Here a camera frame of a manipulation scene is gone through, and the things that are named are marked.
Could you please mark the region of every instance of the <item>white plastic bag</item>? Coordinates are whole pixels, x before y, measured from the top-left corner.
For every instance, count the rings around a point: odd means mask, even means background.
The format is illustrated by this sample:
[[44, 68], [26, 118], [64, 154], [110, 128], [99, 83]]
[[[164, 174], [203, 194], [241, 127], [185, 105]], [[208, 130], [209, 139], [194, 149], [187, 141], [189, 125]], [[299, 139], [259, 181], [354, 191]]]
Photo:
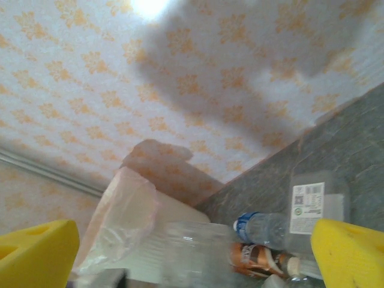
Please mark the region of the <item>white plastic bag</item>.
[[95, 274], [126, 257], [152, 231], [158, 206], [155, 186], [120, 168], [92, 216], [72, 271]]

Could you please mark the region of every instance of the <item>yellow object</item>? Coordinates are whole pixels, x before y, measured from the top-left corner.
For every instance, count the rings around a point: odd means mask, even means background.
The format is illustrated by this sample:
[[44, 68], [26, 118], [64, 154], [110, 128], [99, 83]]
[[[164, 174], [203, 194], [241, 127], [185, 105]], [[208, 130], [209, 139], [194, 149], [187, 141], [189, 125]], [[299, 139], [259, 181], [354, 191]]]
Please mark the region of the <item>yellow object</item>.
[[311, 237], [327, 288], [383, 288], [384, 233], [329, 219]]
[[79, 242], [73, 220], [53, 221], [0, 236], [0, 287], [65, 287]]

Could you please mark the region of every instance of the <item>barcode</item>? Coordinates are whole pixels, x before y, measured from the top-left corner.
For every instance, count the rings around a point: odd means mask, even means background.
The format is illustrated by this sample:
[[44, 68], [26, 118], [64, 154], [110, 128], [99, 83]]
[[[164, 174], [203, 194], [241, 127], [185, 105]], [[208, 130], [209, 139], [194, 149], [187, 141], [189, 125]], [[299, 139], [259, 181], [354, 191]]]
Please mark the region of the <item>barcode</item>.
[[322, 184], [312, 186], [312, 194], [321, 193], [322, 192]]

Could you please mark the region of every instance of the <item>bottle label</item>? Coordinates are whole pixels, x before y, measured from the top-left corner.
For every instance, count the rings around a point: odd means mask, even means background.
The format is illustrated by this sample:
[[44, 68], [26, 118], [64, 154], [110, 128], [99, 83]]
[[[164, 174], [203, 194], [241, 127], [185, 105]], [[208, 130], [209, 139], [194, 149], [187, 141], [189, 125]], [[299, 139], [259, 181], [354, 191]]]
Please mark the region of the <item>bottle label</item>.
[[244, 213], [242, 214], [239, 218], [238, 218], [238, 223], [236, 225], [236, 232], [237, 234], [239, 235], [239, 237], [241, 238], [241, 240], [243, 240], [245, 243], [251, 243], [251, 239], [249, 239], [248, 235], [247, 235], [247, 223], [249, 222], [249, 220], [251, 219], [251, 217], [256, 214], [257, 212], [248, 212], [248, 213]]
[[267, 278], [272, 274], [286, 278], [283, 262], [292, 255], [271, 250], [261, 245], [234, 243], [230, 260], [235, 272], [255, 278]]
[[289, 232], [311, 235], [316, 221], [323, 218], [325, 183], [293, 186]]

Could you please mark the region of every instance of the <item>transparent plastic bottle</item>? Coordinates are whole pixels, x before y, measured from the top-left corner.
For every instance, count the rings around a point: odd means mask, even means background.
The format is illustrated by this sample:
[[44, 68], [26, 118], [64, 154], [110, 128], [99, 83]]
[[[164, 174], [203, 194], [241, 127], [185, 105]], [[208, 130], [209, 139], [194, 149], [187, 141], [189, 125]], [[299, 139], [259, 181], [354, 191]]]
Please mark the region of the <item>transparent plastic bottle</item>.
[[234, 222], [233, 229], [245, 243], [282, 250], [286, 226], [284, 214], [251, 212], [242, 214]]
[[283, 280], [277, 275], [271, 275], [264, 281], [262, 288], [314, 288], [309, 278], [291, 278]]

